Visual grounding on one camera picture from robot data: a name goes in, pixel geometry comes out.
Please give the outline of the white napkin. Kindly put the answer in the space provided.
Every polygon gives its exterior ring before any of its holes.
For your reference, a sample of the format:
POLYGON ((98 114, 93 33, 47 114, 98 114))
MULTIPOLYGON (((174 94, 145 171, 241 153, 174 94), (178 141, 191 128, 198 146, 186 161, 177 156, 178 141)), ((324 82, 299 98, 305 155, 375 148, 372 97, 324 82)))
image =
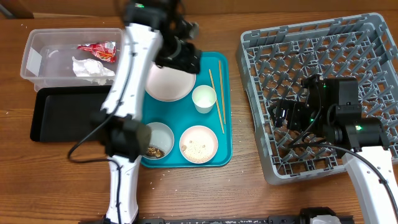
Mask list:
POLYGON ((74 74, 91 83, 105 85, 108 80, 112 80, 115 77, 115 73, 112 70, 104 67, 97 60, 77 60, 75 57, 72 57, 72 61, 74 74))

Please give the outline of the red snack wrapper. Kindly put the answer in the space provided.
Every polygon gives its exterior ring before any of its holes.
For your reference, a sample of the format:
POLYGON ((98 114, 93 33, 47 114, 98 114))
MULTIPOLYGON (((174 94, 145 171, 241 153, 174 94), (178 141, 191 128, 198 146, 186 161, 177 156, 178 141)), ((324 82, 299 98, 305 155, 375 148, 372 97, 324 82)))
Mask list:
POLYGON ((114 63, 116 61, 116 43, 115 42, 99 42, 95 44, 79 45, 77 49, 90 52, 96 58, 114 63))

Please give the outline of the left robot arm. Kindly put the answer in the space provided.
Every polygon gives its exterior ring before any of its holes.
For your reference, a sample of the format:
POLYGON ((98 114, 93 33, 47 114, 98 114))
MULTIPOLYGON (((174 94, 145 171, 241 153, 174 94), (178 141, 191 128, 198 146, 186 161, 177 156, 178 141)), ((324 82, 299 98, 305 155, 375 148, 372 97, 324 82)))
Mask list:
POLYGON ((200 72, 201 51, 189 41, 198 24, 183 18, 180 1, 130 1, 122 20, 122 44, 116 77, 100 111, 93 115, 93 134, 104 146, 111 171, 109 208, 102 223, 135 223, 139 164, 149 147, 151 130, 142 123, 145 85, 153 65, 200 72))

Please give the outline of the food scraps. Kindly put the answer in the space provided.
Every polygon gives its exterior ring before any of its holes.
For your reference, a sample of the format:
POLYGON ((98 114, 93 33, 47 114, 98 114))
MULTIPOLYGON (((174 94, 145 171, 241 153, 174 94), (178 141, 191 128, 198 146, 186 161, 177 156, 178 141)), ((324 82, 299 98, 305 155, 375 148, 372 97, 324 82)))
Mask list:
POLYGON ((162 158, 162 157, 165 156, 165 152, 162 151, 162 150, 159 149, 159 148, 150 146, 150 147, 148 147, 148 149, 147 149, 147 151, 146 151, 146 156, 148 156, 148 157, 154 157, 154 158, 156 158, 156 159, 160 159, 160 158, 162 158))

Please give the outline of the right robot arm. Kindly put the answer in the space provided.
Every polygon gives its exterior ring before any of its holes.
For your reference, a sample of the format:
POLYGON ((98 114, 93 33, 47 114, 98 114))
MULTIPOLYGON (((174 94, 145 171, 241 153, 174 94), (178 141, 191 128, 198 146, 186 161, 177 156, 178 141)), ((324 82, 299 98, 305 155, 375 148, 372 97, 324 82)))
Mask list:
POLYGON ((397 223, 397 182, 389 140, 378 118, 364 118, 358 81, 312 75, 301 81, 306 101, 279 99, 270 105, 275 127, 298 135, 288 147, 334 149, 349 174, 366 223, 397 223))

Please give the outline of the white paper cup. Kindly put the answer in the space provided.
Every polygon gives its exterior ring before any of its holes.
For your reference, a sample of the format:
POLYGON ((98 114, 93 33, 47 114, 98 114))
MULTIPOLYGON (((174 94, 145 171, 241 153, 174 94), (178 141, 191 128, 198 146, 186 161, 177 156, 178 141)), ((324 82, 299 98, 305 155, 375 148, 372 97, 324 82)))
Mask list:
POLYGON ((200 85, 193 90, 192 100, 196 110, 201 114, 206 114, 216 103, 216 92, 211 86, 200 85))

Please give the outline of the grey bowl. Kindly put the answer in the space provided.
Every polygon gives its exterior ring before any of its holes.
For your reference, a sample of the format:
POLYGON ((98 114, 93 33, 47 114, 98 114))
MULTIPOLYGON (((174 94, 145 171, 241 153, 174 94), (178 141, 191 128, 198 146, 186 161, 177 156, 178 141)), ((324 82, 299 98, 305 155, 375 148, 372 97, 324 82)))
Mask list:
MULTIPOLYGON (((171 150, 174 146, 174 142, 175 142, 174 133, 164 123, 153 122, 153 123, 149 123, 147 125, 151 129, 151 137, 150 137, 149 147, 150 146, 156 147, 156 148, 159 148, 162 151, 164 151, 165 156, 160 159, 165 158, 171 152, 171 150)), ((146 153, 144 154, 144 157, 149 160, 158 160, 154 157, 146 156, 146 153)))

